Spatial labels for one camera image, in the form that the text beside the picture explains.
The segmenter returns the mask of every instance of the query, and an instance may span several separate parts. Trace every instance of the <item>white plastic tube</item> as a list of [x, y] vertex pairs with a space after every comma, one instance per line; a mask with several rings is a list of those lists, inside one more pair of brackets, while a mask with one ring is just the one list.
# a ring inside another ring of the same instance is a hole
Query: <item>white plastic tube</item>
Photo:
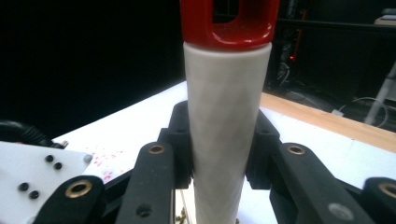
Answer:
[[270, 52], [184, 43], [198, 224], [235, 223]]

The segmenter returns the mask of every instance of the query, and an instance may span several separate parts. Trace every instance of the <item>red handle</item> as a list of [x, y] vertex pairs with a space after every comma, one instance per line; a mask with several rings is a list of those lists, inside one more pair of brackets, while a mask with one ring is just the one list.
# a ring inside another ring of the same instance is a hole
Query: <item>red handle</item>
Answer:
[[279, 0], [240, 0], [237, 17], [213, 23], [213, 0], [181, 0], [184, 41], [202, 48], [244, 50], [271, 42]]

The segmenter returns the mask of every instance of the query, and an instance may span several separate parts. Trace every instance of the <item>black hole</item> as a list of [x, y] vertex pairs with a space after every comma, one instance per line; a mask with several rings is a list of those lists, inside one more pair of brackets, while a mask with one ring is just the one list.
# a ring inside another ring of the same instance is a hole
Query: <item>black hole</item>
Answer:
[[136, 208], [136, 214], [139, 217], [149, 217], [152, 213], [151, 204], [142, 203]]
[[76, 185], [72, 188], [72, 192], [77, 193], [77, 192], [83, 191], [85, 188], [87, 188], [86, 185], [82, 185], [82, 184]]
[[214, 23], [229, 22], [238, 15], [239, 0], [214, 0], [213, 1], [213, 19]]
[[20, 190], [20, 191], [26, 191], [26, 190], [28, 190], [29, 189], [29, 184], [28, 183], [21, 183], [19, 186], [18, 186], [18, 190]]
[[46, 161], [47, 162], [52, 162], [53, 161], [53, 156], [51, 156], [51, 155], [46, 156]]
[[38, 196], [40, 196], [40, 193], [37, 190], [33, 190], [32, 192], [30, 192], [29, 194], [29, 198], [31, 199], [37, 199]]
[[161, 150], [163, 150], [162, 147], [152, 147], [152, 148], [151, 148], [151, 151], [152, 151], [152, 152], [159, 152], [159, 151], [161, 151]]
[[386, 186], [385, 189], [392, 193], [393, 195], [396, 195], [396, 186]]
[[54, 168], [55, 170], [60, 170], [60, 169], [62, 169], [62, 164], [61, 164], [60, 162], [56, 162], [56, 163], [53, 165], [53, 168]]
[[290, 147], [290, 151], [295, 153], [303, 153], [303, 150], [300, 149], [299, 147]]

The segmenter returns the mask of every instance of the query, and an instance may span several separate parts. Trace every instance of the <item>white table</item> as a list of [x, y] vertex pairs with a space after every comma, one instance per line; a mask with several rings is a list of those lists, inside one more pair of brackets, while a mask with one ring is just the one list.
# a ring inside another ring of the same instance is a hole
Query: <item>white table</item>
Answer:
[[[131, 105], [117, 113], [54, 139], [69, 142], [67, 150], [91, 153], [93, 161], [85, 175], [97, 175], [104, 182], [134, 167], [139, 149], [157, 140], [168, 126], [173, 106], [187, 100], [182, 82], [167, 91]], [[396, 179], [396, 154], [326, 131], [317, 126], [261, 108], [279, 131], [282, 142], [295, 142], [311, 148], [339, 179], [358, 188], [372, 176]], [[188, 212], [193, 217], [192, 190], [183, 191]], [[268, 190], [252, 190], [245, 183], [238, 218], [240, 223], [276, 223]], [[177, 215], [182, 204], [177, 195]]]

